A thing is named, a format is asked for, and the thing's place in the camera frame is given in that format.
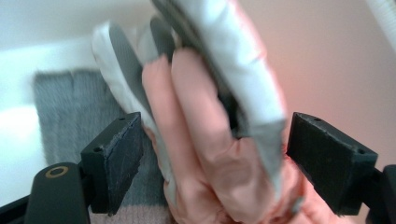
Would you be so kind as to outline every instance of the hole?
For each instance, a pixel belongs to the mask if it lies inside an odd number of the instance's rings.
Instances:
[[[101,148],[99,148],[99,147],[96,147],[96,148],[93,149],[93,151],[94,151],[94,152],[101,152],[101,151],[103,151],[103,150],[102,150]]]
[[[58,168],[56,168],[56,169],[54,169],[54,170],[51,170],[49,173],[50,173],[51,175],[58,175],[58,174],[60,174],[60,173],[63,172],[63,171],[64,171],[63,168],[58,167]]]
[[[66,174],[68,170],[69,170],[69,168],[67,166],[58,166],[58,167],[52,168],[46,172],[46,178],[52,179],[52,178],[62,176],[64,174]]]

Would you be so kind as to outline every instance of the skin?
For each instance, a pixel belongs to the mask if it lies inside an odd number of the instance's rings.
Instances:
[[[178,49],[172,64],[165,56],[146,64],[142,76],[177,182],[177,204],[169,203],[177,223],[352,223],[331,212],[286,156],[275,199],[254,141],[233,138],[193,49]]]

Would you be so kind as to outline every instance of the black 3d-printed part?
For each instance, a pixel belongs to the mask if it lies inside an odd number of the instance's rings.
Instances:
[[[33,182],[24,223],[89,223],[79,168],[71,162],[41,170]]]
[[[140,113],[114,120],[81,152],[81,167],[91,175],[94,213],[117,213],[143,156]]]
[[[384,168],[381,178],[382,195],[391,223],[396,223],[396,165]]]
[[[24,221],[29,196],[0,207],[0,220],[2,223],[21,224]]]
[[[375,152],[322,119],[294,113],[287,154],[335,214],[359,213],[359,185],[373,175]]]

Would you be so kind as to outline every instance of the gray knit cloth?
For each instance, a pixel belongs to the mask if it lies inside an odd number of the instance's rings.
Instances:
[[[35,106],[48,165],[80,161],[79,153],[114,119],[124,115],[99,71],[38,73]],[[90,214],[92,223],[173,223],[163,178],[144,136],[139,172],[114,217]]]

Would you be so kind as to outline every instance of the white wall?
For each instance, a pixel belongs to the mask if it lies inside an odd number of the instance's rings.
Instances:
[[[396,163],[396,54],[365,2],[240,2],[267,46],[289,115],[299,111],[329,121],[378,152],[379,169]],[[144,0],[0,0],[0,113],[9,116],[16,109],[30,116],[33,121],[25,125],[33,128],[27,128],[30,131],[25,134],[34,142],[39,134],[35,111],[29,109],[33,106],[33,73],[95,67],[90,47],[94,25],[112,18],[131,27],[152,12],[149,1]],[[11,114],[14,119],[21,117]],[[0,116],[0,130],[17,131],[20,127],[4,123]],[[32,158],[38,160],[36,169],[43,162],[39,142],[31,144],[19,141],[17,134],[0,134],[1,206],[27,194],[35,174],[31,169],[25,177],[10,175],[11,164],[18,166],[26,159],[9,152],[30,149],[36,152]],[[15,184],[22,178],[22,184]],[[24,188],[15,189],[16,185]],[[357,219],[359,223],[364,216]]]

